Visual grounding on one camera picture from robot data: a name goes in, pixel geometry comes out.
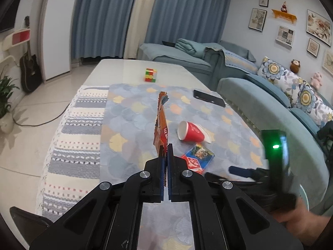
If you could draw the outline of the right hand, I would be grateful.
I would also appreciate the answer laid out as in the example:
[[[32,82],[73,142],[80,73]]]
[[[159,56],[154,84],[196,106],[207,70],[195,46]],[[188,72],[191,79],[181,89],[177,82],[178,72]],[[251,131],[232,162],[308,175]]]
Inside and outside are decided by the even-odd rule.
[[[304,249],[332,249],[332,216],[319,216],[305,207],[299,198],[295,209],[279,209],[271,212],[279,223],[285,223],[286,229],[299,241]]]

